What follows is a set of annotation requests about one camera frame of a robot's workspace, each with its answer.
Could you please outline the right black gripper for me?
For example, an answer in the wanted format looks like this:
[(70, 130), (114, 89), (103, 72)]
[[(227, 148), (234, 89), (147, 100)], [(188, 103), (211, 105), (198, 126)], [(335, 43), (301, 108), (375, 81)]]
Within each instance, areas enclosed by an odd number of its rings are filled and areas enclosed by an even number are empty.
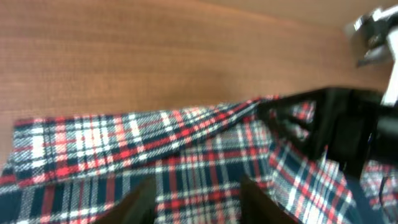
[(257, 116), (309, 159), (325, 152), (360, 177), (369, 160), (397, 165), (397, 106), (381, 100), (377, 91), (329, 87), (260, 103)]

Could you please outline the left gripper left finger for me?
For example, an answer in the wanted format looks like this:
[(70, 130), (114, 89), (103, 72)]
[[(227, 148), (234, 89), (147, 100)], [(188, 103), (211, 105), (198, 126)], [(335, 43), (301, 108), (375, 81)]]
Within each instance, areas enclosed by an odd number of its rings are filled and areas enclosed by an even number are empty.
[(156, 179), (146, 177), (94, 224), (154, 224)]

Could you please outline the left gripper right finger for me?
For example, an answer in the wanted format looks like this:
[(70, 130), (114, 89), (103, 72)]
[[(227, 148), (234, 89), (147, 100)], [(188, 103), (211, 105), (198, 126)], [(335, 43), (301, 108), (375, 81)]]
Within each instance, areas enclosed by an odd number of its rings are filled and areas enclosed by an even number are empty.
[(239, 202), (242, 224), (297, 224), (248, 176), (240, 183)]

